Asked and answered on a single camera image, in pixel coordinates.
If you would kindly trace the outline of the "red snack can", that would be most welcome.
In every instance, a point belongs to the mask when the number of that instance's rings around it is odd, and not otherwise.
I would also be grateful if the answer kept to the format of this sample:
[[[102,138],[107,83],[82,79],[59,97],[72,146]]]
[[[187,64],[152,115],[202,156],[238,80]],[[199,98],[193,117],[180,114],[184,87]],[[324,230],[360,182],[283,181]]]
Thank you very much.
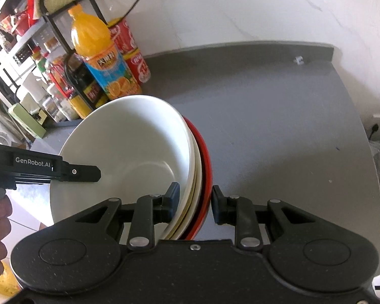
[[[108,23],[108,29],[136,81],[140,85],[145,84],[150,79],[151,72],[127,21],[124,18],[113,19]]]

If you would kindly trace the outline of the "red black bowl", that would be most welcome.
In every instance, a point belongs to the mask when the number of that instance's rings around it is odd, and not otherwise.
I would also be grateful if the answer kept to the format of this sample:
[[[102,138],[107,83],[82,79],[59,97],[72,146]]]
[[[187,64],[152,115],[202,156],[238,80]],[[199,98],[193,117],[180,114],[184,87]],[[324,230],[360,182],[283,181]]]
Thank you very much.
[[[208,214],[211,199],[211,189],[213,186],[213,170],[208,147],[206,146],[201,133],[190,120],[188,120],[186,117],[184,117],[184,120],[196,139],[202,162],[202,190],[200,199],[198,201],[198,206],[194,216],[191,219],[191,222],[189,223],[189,226],[180,236],[180,240],[192,240],[201,230],[201,227],[203,226]]]

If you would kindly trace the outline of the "red plastic basket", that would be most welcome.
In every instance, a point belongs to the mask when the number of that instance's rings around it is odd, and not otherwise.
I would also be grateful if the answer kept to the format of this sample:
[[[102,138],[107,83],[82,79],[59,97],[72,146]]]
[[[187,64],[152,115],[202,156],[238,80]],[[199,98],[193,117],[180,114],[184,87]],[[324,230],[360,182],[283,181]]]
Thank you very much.
[[[6,16],[0,21],[0,28],[7,33],[24,36],[37,20],[33,18],[33,12],[25,9],[16,14]]]

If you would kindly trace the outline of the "white patterned bowl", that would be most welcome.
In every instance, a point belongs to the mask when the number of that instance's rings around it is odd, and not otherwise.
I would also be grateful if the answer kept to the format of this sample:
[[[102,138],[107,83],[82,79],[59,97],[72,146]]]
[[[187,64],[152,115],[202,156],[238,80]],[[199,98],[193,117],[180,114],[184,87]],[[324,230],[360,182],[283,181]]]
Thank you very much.
[[[186,212],[186,215],[184,216],[179,227],[176,229],[175,233],[171,237],[171,239],[173,240],[179,239],[184,234],[187,227],[190,225],[191,220],[193,219],[193,216],[196,212],[199,199],[200,199],[200,193],[201,193],[201,188],[202,188],[202,160],[201,160],[198,144],[195,138],[193,138],[193,143],[194,143],[194,151],[195,151],[195,157],[196,157],[196,180],[195,180],[195,185],[193,188],[193,196],[191,199],[191,204],[189,205],[189,209]]]

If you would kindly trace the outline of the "orange juice bottle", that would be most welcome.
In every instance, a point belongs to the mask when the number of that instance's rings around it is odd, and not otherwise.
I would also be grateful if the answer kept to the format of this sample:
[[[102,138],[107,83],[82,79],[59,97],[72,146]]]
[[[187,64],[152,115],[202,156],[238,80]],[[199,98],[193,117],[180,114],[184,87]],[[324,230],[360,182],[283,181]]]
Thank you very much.
[[[82,58],[110,100],[142,93],[110,30],[97,16],[84,12],[77,4],[68,10],[72,18],[71,39]]]

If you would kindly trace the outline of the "green label sauce bottle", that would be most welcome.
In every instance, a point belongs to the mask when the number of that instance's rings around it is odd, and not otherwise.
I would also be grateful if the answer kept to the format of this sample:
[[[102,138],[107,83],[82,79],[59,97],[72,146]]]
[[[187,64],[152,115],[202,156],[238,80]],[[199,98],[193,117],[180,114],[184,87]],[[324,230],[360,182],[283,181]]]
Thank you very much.
[[[49,74],[47,73],[47,70],[46,70],[46,58],[41,54],[40,51],[37,51],[36,53],[34,53],[32,55],[35,63],[36,63],[36,66],[38,68],[38,70],[40,71],[40,73],[42,74],[42,76],[44,77],[44,79],[46,81],[49,81],[50,80],[50,76]]]

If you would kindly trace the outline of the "small white cap jar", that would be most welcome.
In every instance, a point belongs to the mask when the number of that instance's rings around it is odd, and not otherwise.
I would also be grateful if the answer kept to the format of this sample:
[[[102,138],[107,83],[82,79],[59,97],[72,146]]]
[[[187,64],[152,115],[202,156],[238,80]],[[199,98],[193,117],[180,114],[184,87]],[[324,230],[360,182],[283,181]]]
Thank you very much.
[[[79,115],[74,110],[74,108],[72,107],[72,105],[69,103],[68,100],[60,100],[59,104],[60,104],[59,110],[65,115],[68,121],[79,119]]]

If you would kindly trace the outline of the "small spice jar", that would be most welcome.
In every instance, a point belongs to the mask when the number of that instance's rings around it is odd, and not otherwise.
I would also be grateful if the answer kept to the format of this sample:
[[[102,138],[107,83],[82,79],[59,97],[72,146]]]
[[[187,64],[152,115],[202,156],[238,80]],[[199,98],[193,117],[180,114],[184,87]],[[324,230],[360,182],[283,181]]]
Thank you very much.
[[[61,117],[59,116],[58,107],[56,106],[56,103],[53,101],[51,96],[43,98],[42,107],[44,108],[44,110],[46,110],[48,115],[51,116],[55,122],[59,122],[61,120]]]

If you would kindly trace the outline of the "small white wall clip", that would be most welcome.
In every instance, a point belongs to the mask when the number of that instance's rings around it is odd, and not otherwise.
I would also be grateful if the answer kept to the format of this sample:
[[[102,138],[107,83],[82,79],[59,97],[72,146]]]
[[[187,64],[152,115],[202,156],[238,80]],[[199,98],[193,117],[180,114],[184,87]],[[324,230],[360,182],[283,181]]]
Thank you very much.
[[[294,62],[295,62],[297,65],[304,65],[304,64],[305,64],[305,61],[304,61],[303,56],[296,56],[296,57],[294,58]]]

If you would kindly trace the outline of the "white squeeze bottle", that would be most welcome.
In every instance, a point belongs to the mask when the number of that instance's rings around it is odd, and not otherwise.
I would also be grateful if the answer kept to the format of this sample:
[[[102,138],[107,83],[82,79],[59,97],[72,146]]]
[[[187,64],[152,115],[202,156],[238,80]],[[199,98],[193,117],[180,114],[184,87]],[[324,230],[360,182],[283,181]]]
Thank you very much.
[[[43,85],[44,82],[41,78],[36,77],[32,73],[29,73],[22,83],[22,86],[27,89],[37,103],[43,102],[49,96]]]

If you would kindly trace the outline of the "dark soy sauce bottle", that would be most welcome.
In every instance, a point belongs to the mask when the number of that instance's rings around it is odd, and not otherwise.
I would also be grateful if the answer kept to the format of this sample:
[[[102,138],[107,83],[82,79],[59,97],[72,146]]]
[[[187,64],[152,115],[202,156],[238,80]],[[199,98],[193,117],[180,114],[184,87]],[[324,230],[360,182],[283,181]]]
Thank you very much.
[[[64,74],[91,110],[96,110],[110,101],[84,61],[75,52],[66,54]]]

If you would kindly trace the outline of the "green cardboard box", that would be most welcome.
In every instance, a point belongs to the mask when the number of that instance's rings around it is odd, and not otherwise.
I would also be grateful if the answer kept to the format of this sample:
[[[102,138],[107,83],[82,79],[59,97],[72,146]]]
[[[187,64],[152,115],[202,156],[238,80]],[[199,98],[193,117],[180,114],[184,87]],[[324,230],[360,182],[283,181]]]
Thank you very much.
[[[8,113],[36,139],[43,139],[46,130],[29,114],[29,112],[19,103],[12,105]]]

